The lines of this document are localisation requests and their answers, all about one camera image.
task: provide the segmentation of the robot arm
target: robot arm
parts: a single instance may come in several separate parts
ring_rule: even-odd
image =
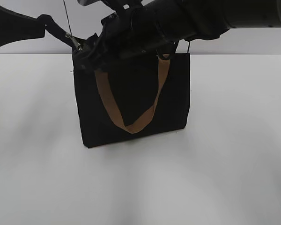
[[[96,1],[78,0],[84,6]],[[116,12],[102,20],[99,37],[87,40],[68,36],[50,16],[35,19],[0,7],[0,46],[42,38],[47,29],[73,47],[76,66],[94,70],[183,39],[217,39],[235,28],[281,27],[281,0],[154,0],[145,6],[140,0],[102,1]]]

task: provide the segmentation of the cable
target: cable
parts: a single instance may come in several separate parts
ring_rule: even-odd
[[[188,42],[187,53],[189,53],[189,48],[190,48],[190,46],[191,46],[191,42],[189,41],[189,42]]]
[[[69,20],[69,15],[67,13],[67,6],[66,6],[65,0],[64,0],[64,5],[65,5],[65,10],[66,10],[66,15],[67,15],[67,23],[69,24],[69,28],[70,28],[70,34],[71,34],[71,36],[73,36],[72,35],[72,30],[71,30],[71,25],[70,25],[70,20]]]

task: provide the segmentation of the white table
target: white table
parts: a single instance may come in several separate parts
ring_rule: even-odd
[[[281,56],[192,56],[187,128],[87,149],[70,55],[0,55],[0,225],[281,225]]]

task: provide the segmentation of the metal clip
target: metal clip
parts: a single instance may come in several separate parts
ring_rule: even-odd
[[[76,49],[78,49],[79,51],[82,50],[81,44],[76,40],[75,37],[73,37],[71,34],[66,33],[66,38],[69,38],[72,40],[74,46]]]

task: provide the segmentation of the white surface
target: white surface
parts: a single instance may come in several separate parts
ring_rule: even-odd
[[[102,31],[101,19],[112,13],[101,2],[82,7],[77,0],[66,0],[73,34],[88,38]],[[49,14],[68,30],[63,0],[0,0],[0,5],[13,11],[38,17]],[[188,43],[181,41],[179,52],[186,52]],[[230,30],[218,40],[192,42],[193,54],[281,54],[281,28]],[[46,33],[45,39],[12,43],[0,48],[0,53],[71,53],[64,43]]]
[[[70,55],[0,55],[0,225],[281,225],[281,56],[192,56],[187,128],[82,145]]]

